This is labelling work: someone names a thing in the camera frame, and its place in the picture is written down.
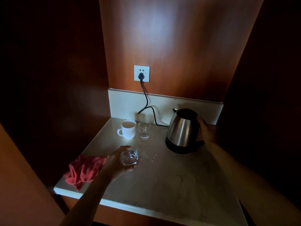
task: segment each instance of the countertop edge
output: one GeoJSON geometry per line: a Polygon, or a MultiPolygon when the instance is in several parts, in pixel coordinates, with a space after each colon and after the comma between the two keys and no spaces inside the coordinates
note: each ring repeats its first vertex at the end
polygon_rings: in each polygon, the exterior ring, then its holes
{"type": "MultiPolygon", "coordinates": [[[[65,190],[65,189],[61,189],[58,187],[54,187],[53,190],[56,194],[75,198],[75,199],[80,199],[83,195],[82,193],[65,190]]],[[[212,224],[195,221],[195,220],[191,220],[188,218],[183,218],[183,219],[174,218],[174,217],[171,217],[171,216],[168,216],[168,215],[156,212],[156,211],[140,208],[137,206],[127,205],[127,204],[123,204],[123,203],[119,203],[119,202],[115,202],[115,201],[110,201],[107,199],[101,199],[100,205],[105,205],[105,206],[112,207],[115,209],[121,209],[121,210],[129,211],[132,213],[137,213],[137,214],[154,217],[154,218],[158,218],[158,219],[162,219],[162,220],[166,220],[166,221],[171,221],[171,222],[175,222],[175,223],[179,223],[179,224],[184,224],[187,226],[214,226],[212,224]]]]}

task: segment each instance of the electrical outlet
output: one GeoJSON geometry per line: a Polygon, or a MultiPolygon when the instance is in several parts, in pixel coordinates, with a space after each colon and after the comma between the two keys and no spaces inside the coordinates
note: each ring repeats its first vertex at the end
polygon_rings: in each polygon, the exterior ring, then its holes
{"type": "Polygon", "coordinates": [[[135,81],[140,81],[138,78],[139,74],[143,73],[144,75],[144,82],[149,82],[150,81],[150,67],[145,67],[145,66],[134,66],[134,80],[135,81]]]}

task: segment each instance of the stainless steel kettle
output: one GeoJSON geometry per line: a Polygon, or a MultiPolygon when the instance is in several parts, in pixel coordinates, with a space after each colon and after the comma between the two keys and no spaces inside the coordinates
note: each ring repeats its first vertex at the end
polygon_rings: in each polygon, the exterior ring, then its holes
{"type": "Polygon", "coordinates": [[[173,152],[187,154],[204,144],[196,142],[200,124],[197,113],[191,109],[173,109],[175,112],[168,127],[165,139],[166,146],[173,152]]]}

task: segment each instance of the empty glass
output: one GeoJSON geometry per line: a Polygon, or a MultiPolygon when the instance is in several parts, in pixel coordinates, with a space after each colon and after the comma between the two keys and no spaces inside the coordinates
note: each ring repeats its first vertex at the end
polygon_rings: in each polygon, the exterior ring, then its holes
{"type": "Polygon", "coordinates": [[[120,161],[125,166],[136,164],[138,161],[137,151],[132,147],[128,148],[126,151],[121,153],[120,161]]]}
{"type": "Polygon", "coordinates": [[[143,140],[147,140],[150,136],[150,128],[151,124],[149,122],[140,122],[138,125],[138,132],[140,134],[140,138],[143,140]]]}

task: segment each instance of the red towel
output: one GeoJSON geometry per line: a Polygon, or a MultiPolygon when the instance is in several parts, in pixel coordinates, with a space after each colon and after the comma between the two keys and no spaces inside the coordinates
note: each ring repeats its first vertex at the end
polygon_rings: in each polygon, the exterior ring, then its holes
{"type": "Polygon", "coordinates": [[[104,157],[79,155],[69,164],[69,171],[64,174],[66,182],[74,185],[79,191],[85,182],[93,181],[105,161],[104,157]]]}

